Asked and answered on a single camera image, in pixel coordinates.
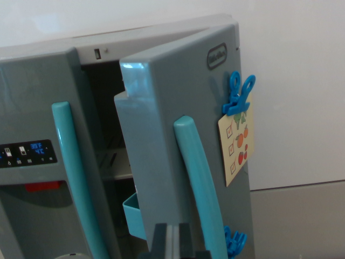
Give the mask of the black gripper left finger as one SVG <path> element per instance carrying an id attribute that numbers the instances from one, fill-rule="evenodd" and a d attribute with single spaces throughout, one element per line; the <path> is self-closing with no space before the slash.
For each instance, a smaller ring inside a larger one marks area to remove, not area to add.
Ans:
<path id="1" fill-rule="evenodd" d="M 173 227 L 166 223 L 156 224 L 150 252 L 140 253 L 144 258 L 173 258 Z"/>

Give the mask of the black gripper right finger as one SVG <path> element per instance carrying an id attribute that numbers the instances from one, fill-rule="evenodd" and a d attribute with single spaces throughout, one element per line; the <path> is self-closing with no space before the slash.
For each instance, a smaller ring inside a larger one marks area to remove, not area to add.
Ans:
<path id="1" fill-rule="evenodd" d="M 174 258 L 212 258 L 210 251 L 196 251 L 192 245 L 188 223 L 180 223 L 174 229 Z"/>

